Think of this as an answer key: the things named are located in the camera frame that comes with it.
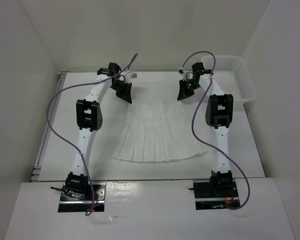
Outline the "white pleated skirt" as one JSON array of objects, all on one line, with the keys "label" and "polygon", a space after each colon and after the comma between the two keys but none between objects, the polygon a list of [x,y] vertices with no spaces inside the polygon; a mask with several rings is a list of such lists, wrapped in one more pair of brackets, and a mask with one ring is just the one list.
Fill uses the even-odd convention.
[{"label": "white pleated skirt", "polygon": [[180,101],[135,102],[127,107],[111,157],[132,163],[169,163],[207,152],[193,136]]}]

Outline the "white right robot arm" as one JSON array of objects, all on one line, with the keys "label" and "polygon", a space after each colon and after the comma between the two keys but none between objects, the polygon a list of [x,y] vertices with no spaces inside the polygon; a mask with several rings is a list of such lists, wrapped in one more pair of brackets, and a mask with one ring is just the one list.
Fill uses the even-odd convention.
[{"label": "white right robot arm", "polygon": [[192,71],[185,71],[181,68],[179,74],[182,75],[182,79],[179,81],[177,100],[181,101],[193,96],[199,87],[205,89],[203,96],[208,96],[205,122],[215,136],[216,143],[212,144],[203,140],[200,142],[216,151],[216,159],[213,161],[209,186],[201,188],[200,191],[219,197],[227,194],[234,183],[228,156],[228,134],[233,120],[234,97],[222,90],[213,78],[213,73],[212,69],[205,69],[202,62],[194,63]]}]

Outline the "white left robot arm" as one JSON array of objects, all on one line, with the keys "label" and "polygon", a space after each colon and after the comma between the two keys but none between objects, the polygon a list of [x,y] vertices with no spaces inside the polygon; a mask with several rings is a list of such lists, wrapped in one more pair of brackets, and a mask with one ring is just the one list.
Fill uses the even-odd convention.
[{"label": "white left robot arm", "polygon": [[116,97],[131,104],[132,83],[120,79],[121,67],[114,62],[107,68],[97,71],[97,81],[84,99],[76,102],[76,123],[79,128],[78,148],[70,173],[65,180],[64,190],[72,193],[78,200],[93,197],[92,186],[86,168],[89,166],[93,141],[103,124],[101,101],[109,88],[115,91]]}]

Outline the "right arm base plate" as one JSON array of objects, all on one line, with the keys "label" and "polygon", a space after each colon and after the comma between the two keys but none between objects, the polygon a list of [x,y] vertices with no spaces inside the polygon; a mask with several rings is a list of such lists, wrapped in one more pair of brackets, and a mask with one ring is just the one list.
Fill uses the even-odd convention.
[{"label": "right arm base plate", "polygon": [[236,182],[225,188],[213,188],[208,180],[194,180],[189,188],[194,194],[196,210],[219,210],[241,206]]}]

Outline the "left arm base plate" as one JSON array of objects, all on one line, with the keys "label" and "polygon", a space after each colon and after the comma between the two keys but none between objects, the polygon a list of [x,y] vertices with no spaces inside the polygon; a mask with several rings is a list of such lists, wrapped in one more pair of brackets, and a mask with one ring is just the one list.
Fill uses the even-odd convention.
[{"label": "left arm base plate", "polygon": [[[95,194],[93,212],[104,212],[106,186],[106,182],[93,182],[93,189]],[[54,191],[60,192],[60,199],[58,205],[59,213],[86,212],[86,210],[92,206],[93,199],[91,193],[84,195],[83,193],[67,191],[65,183],[63,183],[62,187],[51,186],[50,188]]]}]

